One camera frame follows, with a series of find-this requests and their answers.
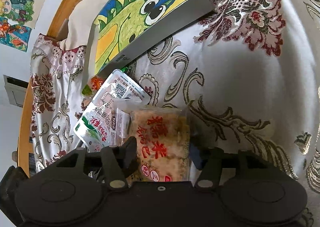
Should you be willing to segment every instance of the cartoon drawing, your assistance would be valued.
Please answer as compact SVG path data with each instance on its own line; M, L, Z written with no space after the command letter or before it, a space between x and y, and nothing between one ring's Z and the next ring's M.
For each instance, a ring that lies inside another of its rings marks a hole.
M0 17L34 28L45 0L0 0Z
M0 44L26 52L30 33L31 28L18 24L11 25L7 18L0 17Z
M109 0L95 24L99 39L95 73L129 43L185 0Z

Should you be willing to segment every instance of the snack wrapper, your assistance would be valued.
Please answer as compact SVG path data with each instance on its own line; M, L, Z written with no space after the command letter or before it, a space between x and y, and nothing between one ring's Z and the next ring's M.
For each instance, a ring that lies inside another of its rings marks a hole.
M74 132L89 152L99 152L109 145L120 146L128 137L130 114L119 107L127 107L129 102L147 104L149 101L150 96L135 81L116 69L93 97Z
M187 181L190 129L179 109L143 108L131 113L130 135L137 139L140 178Z

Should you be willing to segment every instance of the qr code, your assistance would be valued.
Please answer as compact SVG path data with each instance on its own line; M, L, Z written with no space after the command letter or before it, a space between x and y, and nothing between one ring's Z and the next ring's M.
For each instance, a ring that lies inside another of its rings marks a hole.
M126 91L127 91L127 89L124 88L121 84L116 85L116 96L118 98L122 98Z

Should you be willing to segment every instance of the box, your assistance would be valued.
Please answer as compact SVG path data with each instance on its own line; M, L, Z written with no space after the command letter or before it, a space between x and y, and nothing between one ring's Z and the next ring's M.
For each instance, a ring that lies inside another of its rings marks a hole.
M109 0L91 28L86 74L107 78L213 9L212 0Z

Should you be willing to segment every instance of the child's drawing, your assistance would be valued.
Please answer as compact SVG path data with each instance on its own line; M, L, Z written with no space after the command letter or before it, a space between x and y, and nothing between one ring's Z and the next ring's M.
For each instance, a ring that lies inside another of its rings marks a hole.
M0 17L34 28L44 0L0 0Z
M95 24L99 39L95 73L130 42L186 0L109 0Z
M20 24L11 25L7 18L0 17L0 44L26 52L30 32L31 28Z

